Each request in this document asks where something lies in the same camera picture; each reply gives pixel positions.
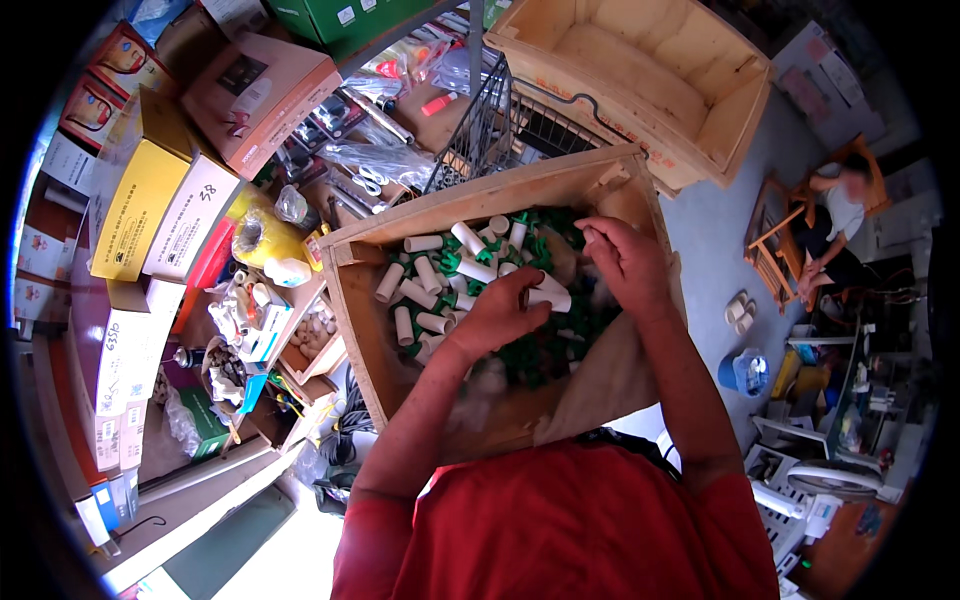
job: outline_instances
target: gray floor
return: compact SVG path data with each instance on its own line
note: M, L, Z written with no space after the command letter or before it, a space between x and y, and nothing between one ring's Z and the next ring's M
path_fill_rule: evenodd
M733 429L746 451L756 430L750 423L769 397L790 327L803 314L798 301L781 317L773 297L759 276L743 260L743 235L763 176L776 169L785 183L798 182L807 168L819 164L827 153L805 122L773 90L747 157L729 189L701 181L683 190L675 201L660 199L670 244L680 253L682 282L690 337L716 379L721 359L732 351L759 348L773 369L764 394L749 399L719 387ZM756 302L753 327L737 337L723 319L723 310L739 291ZM655 441L663 430L658 405L618 419L619 431Z

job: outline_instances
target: white box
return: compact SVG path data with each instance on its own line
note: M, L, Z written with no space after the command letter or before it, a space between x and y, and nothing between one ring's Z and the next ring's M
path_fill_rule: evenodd
M194 157L163 215L143 273L186 281L198 252L240 190L240 178L205 155Z
M70 186L84 196L90 195L93 163L96 158L60 132L54 132L50 147L40 164L43 171L55 180Z

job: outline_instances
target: wooden box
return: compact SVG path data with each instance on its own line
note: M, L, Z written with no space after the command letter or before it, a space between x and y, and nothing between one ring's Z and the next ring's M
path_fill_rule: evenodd
M322 238L327 289L350 363L378 431L383 430L420 375L419 368L408 366L409 362L399 356L388 305L373 297L386 269L388 252L408 236L447 230L458 221L475 225L496 214L535 206L572 206L591 214L619 217L657 239L664 254L672 256L657 193L643 153L634 144L553 158L462 183ZM679 277L677 280L672 290L674 302L680 294ZM492 406L483 431L446 435L443 462L463 462L532 445L535 426L541 417L556 414L568 379L552 381L533 391L525 387L510 389ZM581 428L575 433L653 402L651 399L624 408L624 412L606 415L599 422L579 419L575 426Z
M733 181L763 113L771 62L696 0L516 0L484 36L518 92L650 153L671 196ZM593 118L596 100L604 127Z

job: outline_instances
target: wooden chair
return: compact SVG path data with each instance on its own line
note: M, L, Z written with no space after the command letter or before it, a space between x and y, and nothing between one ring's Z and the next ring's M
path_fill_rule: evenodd
M892 202L887 197L883 176L876 164L876 158L867 148L863 133L830 155L824 164L843 162L853 152L867 159L874 176L873 184L867 190L867 201L864 203L865 216L869 217L886 209ZM793 239L789 224L801 213L804 214L808 227L813 227L815 223L815 194L809 187L809 179L810 173L807 173L803 182L790 190L777 179L776 173L764 178L743 240L744 260L751 263L763 279L781 314L784 306L798 297L787 276L799 281L804 268L804 255ZM806 304L806 311L812 311L814 304L815 299L810 299Z

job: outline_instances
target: red box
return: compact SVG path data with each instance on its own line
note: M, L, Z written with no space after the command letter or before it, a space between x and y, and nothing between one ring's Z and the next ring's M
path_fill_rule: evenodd
M116 94L84 74L63 107L59 125L99 151L123 105Z

